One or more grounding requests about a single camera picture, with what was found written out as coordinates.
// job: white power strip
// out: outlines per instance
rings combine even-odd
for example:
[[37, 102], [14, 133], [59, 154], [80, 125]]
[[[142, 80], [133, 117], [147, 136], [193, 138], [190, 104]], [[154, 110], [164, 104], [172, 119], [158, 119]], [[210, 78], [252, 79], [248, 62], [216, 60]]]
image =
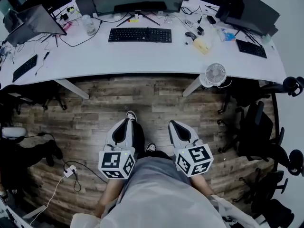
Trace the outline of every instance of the white power strip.
[[66, 171], [64, 171], [64, 175], [68, 178], [71, 175], [73, 175], [73, 173], [76, 173], [77, 169], [76, 166], [71, 165], [69, 168], [66, 169]]

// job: keyboard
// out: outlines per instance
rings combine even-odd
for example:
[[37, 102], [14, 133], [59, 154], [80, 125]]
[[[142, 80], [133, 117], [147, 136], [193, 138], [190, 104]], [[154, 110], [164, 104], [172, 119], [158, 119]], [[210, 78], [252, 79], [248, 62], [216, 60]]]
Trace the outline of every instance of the keyboard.
[[147, 41], [171, 43], [171, 30], [165, 28], [113, 28], [108, 42]]
[[238, 39], [237, 39], [237, 45], [240, 52], [245, 52], [255, 56], [267, 58], [266, 52], [263, 47]]
[[13, 83], [37, 64], [37, 54], [20, 66], [13, 76]]

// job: black and white sneaker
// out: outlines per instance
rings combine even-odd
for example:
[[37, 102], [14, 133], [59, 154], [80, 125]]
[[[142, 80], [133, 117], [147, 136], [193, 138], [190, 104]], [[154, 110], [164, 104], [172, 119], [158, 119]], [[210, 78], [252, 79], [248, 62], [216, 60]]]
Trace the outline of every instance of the black and white sneaker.
[[137, 122], [136, 114], [133, 111], [128, 111], [127, 114], [125, 115], [125, 117], [129, 118], [131, 121]]
[[153, 143], [153, 142], [150, 142], [149, 144], [148, 144], [148, 146], [147, 146], [147, 148], [146, 148], [146, 152], [147, 151], [156, 151], [156, 144], [155, 143]]

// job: black mouse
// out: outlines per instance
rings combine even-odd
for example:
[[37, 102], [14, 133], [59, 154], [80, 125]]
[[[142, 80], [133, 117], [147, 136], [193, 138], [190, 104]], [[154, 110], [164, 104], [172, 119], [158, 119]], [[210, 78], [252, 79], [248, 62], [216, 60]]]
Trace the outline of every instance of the black mouse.
[[185, 36], [191, 37], [193, 41], [197, 38], [197, 36], [194, 33], [190, 32], [190, 31], [186, 32]]

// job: black pants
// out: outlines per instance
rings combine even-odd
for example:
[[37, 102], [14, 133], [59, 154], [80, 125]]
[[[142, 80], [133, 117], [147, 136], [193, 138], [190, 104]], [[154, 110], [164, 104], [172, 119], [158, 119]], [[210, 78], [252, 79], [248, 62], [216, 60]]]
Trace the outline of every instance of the black pants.
[[1, 182], [6, 189], [17, 189], [24, 185], [27, 168], [38, 163], [50, 151], [49, 144], [38, 144], [32, 148], [23, 148], [10, 141], [0, 142]]
[[134, 132], [134, 141], [133, 145], [138, 153], [137, 159], [141, 159], [144, 157], [159, 157], [159, 158], [164, 158], [171, 160], [171, 158], [164, 153], [163, 151], [144, 151], [144, 134], [143, 134], [143, 128], [138, 124], [137, 122], [133, 121], [133, 132]]

